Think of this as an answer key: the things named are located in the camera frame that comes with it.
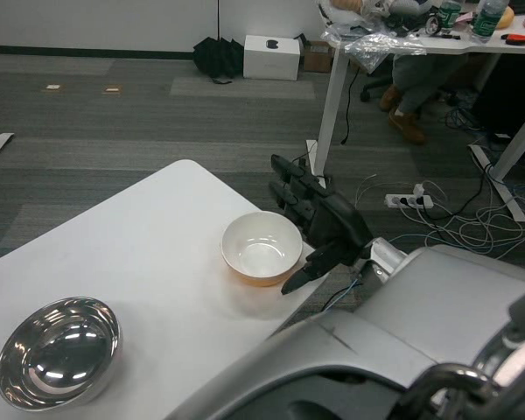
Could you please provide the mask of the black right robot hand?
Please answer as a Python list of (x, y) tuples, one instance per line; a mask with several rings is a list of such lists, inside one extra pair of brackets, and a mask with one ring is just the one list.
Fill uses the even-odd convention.
[(340, 264), (354, 264), (374, 237), (354, 206), (340, 193), (324, 188), (307, 167), (277, 154), (270, 164), (280, 178), (269, 183), (272, 197), (313, 248), (303, 268), (283, 284), (281, 292), (288, 295)]

